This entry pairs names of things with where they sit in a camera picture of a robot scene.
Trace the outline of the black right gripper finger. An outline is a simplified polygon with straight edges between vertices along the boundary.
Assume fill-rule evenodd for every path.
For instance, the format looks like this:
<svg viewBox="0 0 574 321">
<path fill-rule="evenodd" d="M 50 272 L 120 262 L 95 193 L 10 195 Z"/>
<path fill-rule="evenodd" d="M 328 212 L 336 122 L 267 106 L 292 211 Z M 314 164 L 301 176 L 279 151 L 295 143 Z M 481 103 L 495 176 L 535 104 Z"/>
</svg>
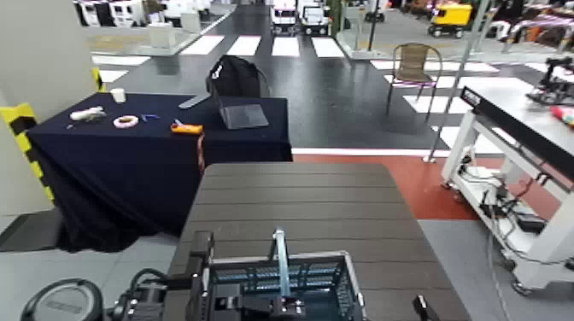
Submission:
<svg viewBox="0 0 574 321">
<path fill-rule="evenodd" d="M 423 295 L 416 295 L 412 301 L 413 309 L 420 321 L 439 321 L 439 317 Z"/>
</svg>

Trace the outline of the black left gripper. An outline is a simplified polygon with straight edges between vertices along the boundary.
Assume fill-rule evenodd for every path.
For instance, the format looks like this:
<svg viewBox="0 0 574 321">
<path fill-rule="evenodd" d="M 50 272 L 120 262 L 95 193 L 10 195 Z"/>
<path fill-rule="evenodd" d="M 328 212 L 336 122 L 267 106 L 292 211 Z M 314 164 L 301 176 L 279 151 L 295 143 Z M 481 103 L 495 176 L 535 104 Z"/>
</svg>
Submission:
<svg viewBox="0 0 574 321">
<path fill-rule="evenodd" d="M 296 297 L 252 298 L 243 300 L 239 277 L 215 281 L 217 271 L 244 268 L 245 258 L 213 259 L 214 233 L 196 231 L 188 255 L 191 290 L 189 320 L 244 320 L 246 312 L 271 319 L 305 319 L 307 307 Z"/>
</svg>

